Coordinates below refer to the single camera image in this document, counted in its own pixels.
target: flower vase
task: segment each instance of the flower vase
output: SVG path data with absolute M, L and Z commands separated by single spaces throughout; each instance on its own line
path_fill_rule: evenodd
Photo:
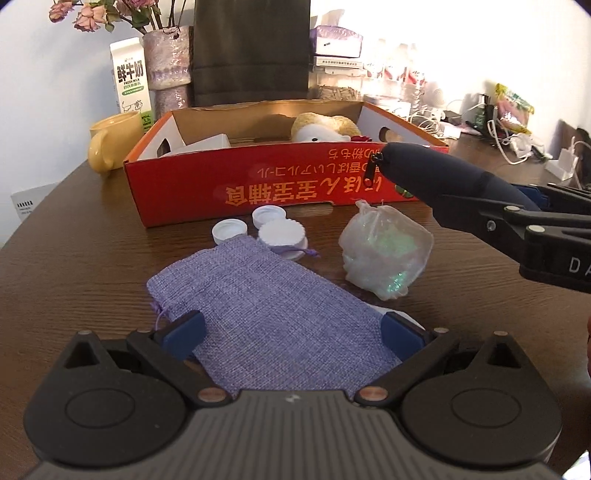
M 189 101 L 190 85 L 156 90 L 154 92 L 154 115 L 159 119 L 166 112 L 191 106 Z
M 144 54 L 148 87 L 154 90 L 155 117 L 169 110 L 191 106 L 193 27 L 165 27 L 144 35 Z

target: zipper pull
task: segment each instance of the zipper pull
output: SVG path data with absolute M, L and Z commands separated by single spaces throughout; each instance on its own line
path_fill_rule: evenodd
M 365 169 L 365 175 L 363 176 L 363 185 L 365 185 L 367 188 L 374 186 L 375 169 L 383 160 L 384 156 L 381 152 L 370 155 L 368 166 Z

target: stuffed toy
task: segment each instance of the stuffed toy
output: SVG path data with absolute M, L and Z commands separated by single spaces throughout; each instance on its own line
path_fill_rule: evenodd
M 351 137 L 360 135 L 357 125 L 351 119 L 340 115 L 301 113 L 291 127 L 292 142 L 348 142 Z

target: white plastic bag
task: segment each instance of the white plastic bag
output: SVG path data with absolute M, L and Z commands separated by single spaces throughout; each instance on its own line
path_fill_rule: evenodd
M 389 205 L 372 207 L 358 200 L 357 213 L 340 235 L 346 279 L 380 300 L 408 293 L 423 272 L 433 235 Z

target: mug handle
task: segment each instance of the mug handle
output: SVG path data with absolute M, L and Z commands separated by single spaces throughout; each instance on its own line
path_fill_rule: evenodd
M 88 163 L 90 168 L 97 173 L 104 173 L 113 168 L 113 160 L 103 155 L 103 142 L 107 136 L 107 130 L 100 130 L 90 139 L 88 146 Z

